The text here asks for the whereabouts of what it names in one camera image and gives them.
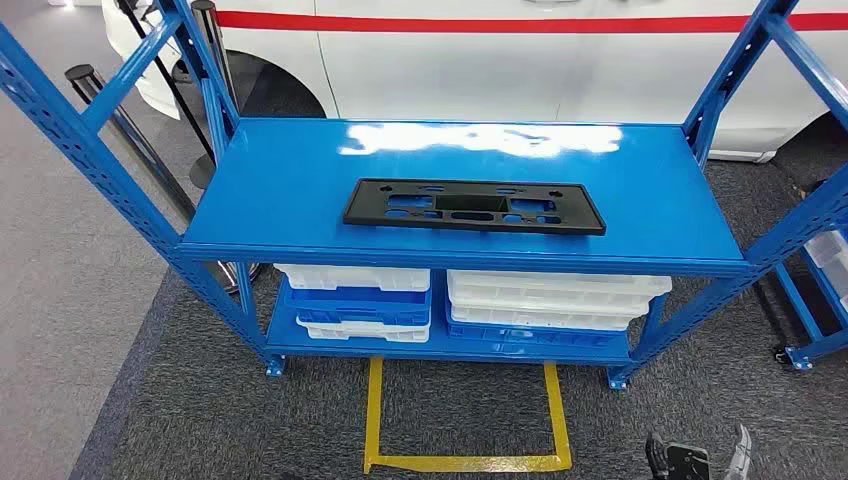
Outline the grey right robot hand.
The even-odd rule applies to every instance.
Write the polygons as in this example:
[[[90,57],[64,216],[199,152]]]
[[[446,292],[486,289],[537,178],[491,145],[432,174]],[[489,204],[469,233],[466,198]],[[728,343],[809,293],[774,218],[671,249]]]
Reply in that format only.
[[[737,426],[738,439],[723,479],[747,479],[751,466],[752,439],[747,428]],[[652,431],[645,455],[653,479],[710,479],[708,452],[699,447],[667,442]]]

